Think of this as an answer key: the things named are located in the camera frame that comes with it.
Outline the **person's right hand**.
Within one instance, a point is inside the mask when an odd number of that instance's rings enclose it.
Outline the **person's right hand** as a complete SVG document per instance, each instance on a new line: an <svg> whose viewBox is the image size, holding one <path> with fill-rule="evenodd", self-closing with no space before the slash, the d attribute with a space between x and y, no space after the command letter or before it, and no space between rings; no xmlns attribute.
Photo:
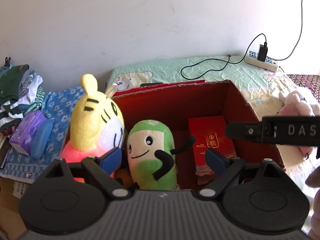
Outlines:
<svg viewBox="0 0 320 240"><path fill-rule="evenodd" d="M320 167L317 167L312 174L307 178L306 185L313 188L320 186ZM317 191L313 201L313 215L311 217L311 229L308 236L312 239L320 237L320 190Z"/></svg>

